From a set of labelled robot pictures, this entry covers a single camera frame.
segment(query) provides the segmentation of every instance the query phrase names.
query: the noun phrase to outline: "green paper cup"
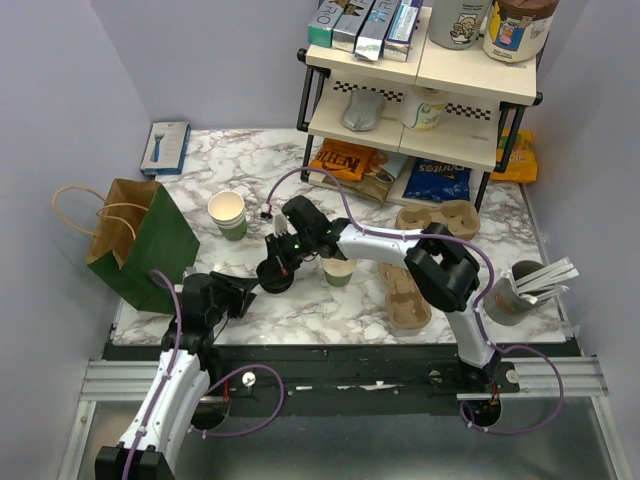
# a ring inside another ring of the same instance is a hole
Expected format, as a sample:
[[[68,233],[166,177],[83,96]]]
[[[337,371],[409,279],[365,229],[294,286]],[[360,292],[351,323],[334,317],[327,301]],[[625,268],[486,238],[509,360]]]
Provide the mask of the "green paper cup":
[[[227,240],[236,242],[247,234],[244,200],[231,191],[217,193],[209,200],[209,215]]]
[[[323,258],[322,268],[324,278],[332,287],[344,287],[351,280],[351,275],[356,269],[356,260],[338,260],[336,258]]]

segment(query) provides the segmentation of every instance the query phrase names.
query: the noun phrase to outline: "checkered pattern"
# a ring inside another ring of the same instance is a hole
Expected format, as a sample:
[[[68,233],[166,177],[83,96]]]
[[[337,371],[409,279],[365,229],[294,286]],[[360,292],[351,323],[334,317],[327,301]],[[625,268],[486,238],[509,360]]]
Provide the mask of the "checkered pattern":
[[[367,87],[366,85],[357,85],[357,84],[352,85],[349,82],[341,82],[339,80],[336,80],[336,83],[333,86],[333,89],[337,92],[344,92],[344,93],[351,92],[352,90],[357,90],[357,89],[371,90],[372,92],[381,93],[389,102],[394,102],[394,101],[401,102],[402,96],[404,95],[404,93],[402,92],[394,92],[393,90],[385,90],[383,88],[381,89],[370,88],[370,87]]]
[[[464,105],[454,105],[450,103],[445,108],[447,113],[455,113],[456,115],[464,115],[467,118],[475,118],[477,120],[491,120],[491,110],[483,110],[481,108],[466,107]]]

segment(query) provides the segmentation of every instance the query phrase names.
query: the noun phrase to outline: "marble countertop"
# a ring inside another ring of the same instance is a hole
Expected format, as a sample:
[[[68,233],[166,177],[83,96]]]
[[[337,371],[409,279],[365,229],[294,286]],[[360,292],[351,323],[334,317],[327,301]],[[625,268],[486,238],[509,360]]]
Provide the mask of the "marble countertop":
[[[259,208],[273,183],[301,164],[306,135],[295,130],[193,131],[180,176],[162,176],[162,182],[182,210],[201,242],[195,267],[236,276],[255,276],[266,256],[264,237],[271,223],[259,219]],[[207,202],[221,190],[241,194],[251,216],[247,236],[226,241],[207,213]],[[275,194],[275,205],[303,194],[329,219],[344,216],[336,192],[300,181],[286,180]],[[364,224],[393,228],[399,206],[380,206],[349,196],[356,219]],[[490,184],[480,216],[482,228],[474,239],[498,270],[518,260],[540,260],[531,220],[520,189],[513,184]],[[483,266],[481,282],[487,279]],[[427,326],[400,330],[387,319],[386,286],[377,265],[359,261],[348,286],[330,287],[320,261],[303,263],[293,286],[281,295],[260,287],[247,315],[232,319],[218,343],[226,344],[396,344],[455,343],[444,314],[433,309]],[[159,344],[169,316],[137,312],[121,302],[115,319],[113,342],[117,345]],[[503,343],[564,342],[557,304],[549,302],[515,327],[503,327],[487,319],[493,339]]]

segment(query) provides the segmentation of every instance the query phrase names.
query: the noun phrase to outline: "yellow snack bag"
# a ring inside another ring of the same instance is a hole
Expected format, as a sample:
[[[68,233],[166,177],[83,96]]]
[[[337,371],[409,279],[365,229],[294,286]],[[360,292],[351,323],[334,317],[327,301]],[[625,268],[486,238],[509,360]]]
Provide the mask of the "yellow snack bag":
[[[375,151],[373,147],[327,138],[311,166],[324,168],[336,178],[359,182]]]
[[[502,158],[502,152],[507,143],[509,129],[506,128],[502,132],[500,145],[496,152],[497,161]],[[520,130],[516,136],[516,143],[509,157],[509,165],[504,173],[493,172],[491,180],[530,183],[536,180],[538,176],[538,164],[536,155],[533,153],[533,134],[527,130]]]

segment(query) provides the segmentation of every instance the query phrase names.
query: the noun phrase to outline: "cardboard cup holder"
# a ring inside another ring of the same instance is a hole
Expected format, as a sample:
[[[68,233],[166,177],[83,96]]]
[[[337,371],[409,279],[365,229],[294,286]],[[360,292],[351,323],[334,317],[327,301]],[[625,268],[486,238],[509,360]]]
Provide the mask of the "cardboard cup holder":
[[[425,229],[431,222],[445,225],[464,240],[473,239],[480,230],[478,212],[465,200],[451,200],[439,207],[412,205],[402,208],[396,216],[399,230]],[[378,270],[389,286],[385,298],[389,321],[401,329],[425,327],[431,320],[431,305],[422,297],[409,271],[386,263],[379,263]]]
[[[445,225],[454,236],[464,240],[471,240],[480,230],[480,216],[473,204],[466,200],[451,200],[439,207],[404,207],[396,217],[396,228],[427,228],[431,222]]]

